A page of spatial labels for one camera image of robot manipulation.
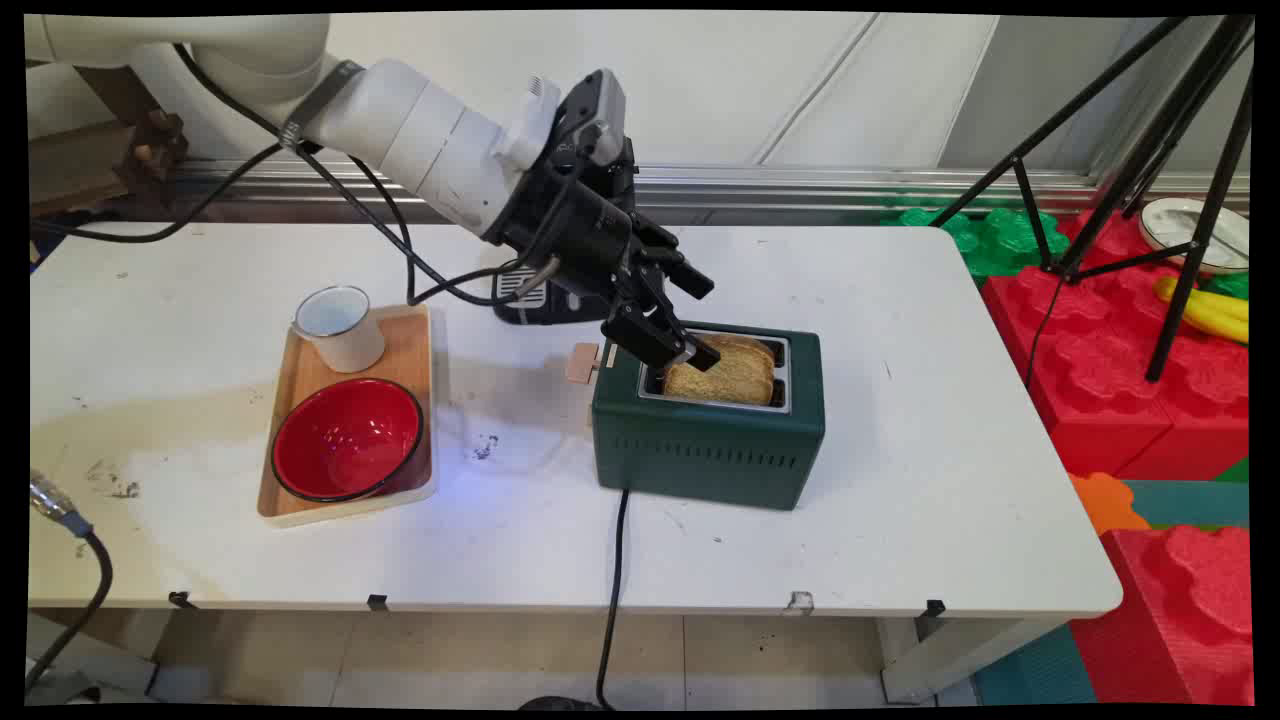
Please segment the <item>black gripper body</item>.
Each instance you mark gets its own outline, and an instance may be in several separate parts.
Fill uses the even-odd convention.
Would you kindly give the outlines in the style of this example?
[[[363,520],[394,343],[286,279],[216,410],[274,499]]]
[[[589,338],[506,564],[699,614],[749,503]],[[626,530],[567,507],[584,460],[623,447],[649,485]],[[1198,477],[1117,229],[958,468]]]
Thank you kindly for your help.
[[[485,241],[515,250],[495,278],[521,268],[548,270],[547,279],[568,292],[611,302],[620,272],[660,272],[641,264],[636,228],[663,228],[636,206],[634,143],[598,165],[588,143],[564,136],[552,143],[521,179],[485,232]]]

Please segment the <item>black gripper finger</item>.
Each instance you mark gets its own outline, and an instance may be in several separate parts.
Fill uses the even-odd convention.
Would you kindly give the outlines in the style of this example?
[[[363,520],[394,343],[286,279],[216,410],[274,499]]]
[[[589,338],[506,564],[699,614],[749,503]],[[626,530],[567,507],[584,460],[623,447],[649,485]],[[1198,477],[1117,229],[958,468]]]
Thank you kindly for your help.
[[[708,296],[716,283],[698,270],[678,250],[678,238],[666,228],[636,228],[641,264],[655,266],[677,287],[694,299]]]
[[[676,316],[659,272],[612,277],[611,310],[602,334],[649,368],[687,364],[699,372],[721,361],[721,351],[694,337]]]

